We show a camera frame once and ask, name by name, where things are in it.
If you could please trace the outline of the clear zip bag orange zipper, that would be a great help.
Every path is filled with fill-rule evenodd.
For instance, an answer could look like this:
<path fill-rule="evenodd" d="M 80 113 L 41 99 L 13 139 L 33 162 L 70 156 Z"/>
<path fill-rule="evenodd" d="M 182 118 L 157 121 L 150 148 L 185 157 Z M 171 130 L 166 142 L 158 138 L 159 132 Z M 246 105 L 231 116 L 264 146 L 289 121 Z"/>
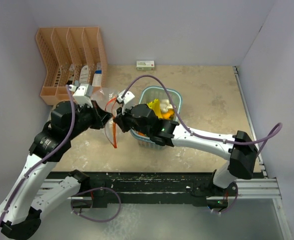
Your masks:
<path fill-rule="evenodd" d="M 91 99 L 95 100 L 102 110 L 112 115 L 100 132 L 103 139 L 115 149 L 118 148 L 118 138 L 122 134 L 120 128 L 114 122 L 117 116 L 117 108 L 119 107 L 119 104 L 116 102 L 118 93 L 119 92 L 113 88 L 97 87 L 91 96 Z"/>

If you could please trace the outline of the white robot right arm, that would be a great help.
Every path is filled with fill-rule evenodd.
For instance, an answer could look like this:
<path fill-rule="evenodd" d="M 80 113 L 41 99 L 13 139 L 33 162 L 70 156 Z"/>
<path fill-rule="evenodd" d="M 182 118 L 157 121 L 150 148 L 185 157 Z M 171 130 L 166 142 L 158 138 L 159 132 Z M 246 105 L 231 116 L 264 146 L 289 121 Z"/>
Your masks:
<path fill-rule="evenodd" d="M 209 190 L 215 196 L 222 195 L 236 179 L 253 177 L 257 148 L 246 132 L 220 135 L 188 128 L 181 122 L 157 117 L 146 104 L 130 109 L 119 107 L 114 121 L 122 132 L 140 132 L 157 145 L 191 148 L 223 158 L 225 164 L 213 173 L 209 183 Z"/>

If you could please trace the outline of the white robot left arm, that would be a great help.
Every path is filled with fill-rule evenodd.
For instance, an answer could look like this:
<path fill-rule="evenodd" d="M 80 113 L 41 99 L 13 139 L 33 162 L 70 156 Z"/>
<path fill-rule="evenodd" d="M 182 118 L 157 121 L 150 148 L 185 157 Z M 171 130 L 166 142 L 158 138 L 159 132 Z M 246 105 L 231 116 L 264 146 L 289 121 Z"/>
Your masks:
<path fill-rule="evenodd" d="M 62 101 L 52 110 L 51 119 L 34 138 L 16 183 L 0 204 L 0 234 L 27 240 L 38 230 L 45 215 L 64 199 L 89 192 L 89 176 L 73 170 L 51 192 L 36 198 L 48 174 L 71 148 L 71 141 L 87 129 L 104 128 L 112 118 L 96 101 L 91 103 L 80 106 L 73 101 Z"/>

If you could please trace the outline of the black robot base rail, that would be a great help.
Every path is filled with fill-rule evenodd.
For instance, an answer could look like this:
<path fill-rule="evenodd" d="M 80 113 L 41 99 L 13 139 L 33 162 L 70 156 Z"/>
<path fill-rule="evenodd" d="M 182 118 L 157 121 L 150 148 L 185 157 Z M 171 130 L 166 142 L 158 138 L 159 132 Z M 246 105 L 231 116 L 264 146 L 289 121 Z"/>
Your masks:
<path fill-rule="evenodd" d="M 232 182 L 226 189 L 216 187 L 213 174 L 202 172 L 88 172 L 68 173 L 80 184 L 85 202 L 94 208 L 108 204 L 187 204 L 225 209 L 228 197 L 238 194 Z"/>

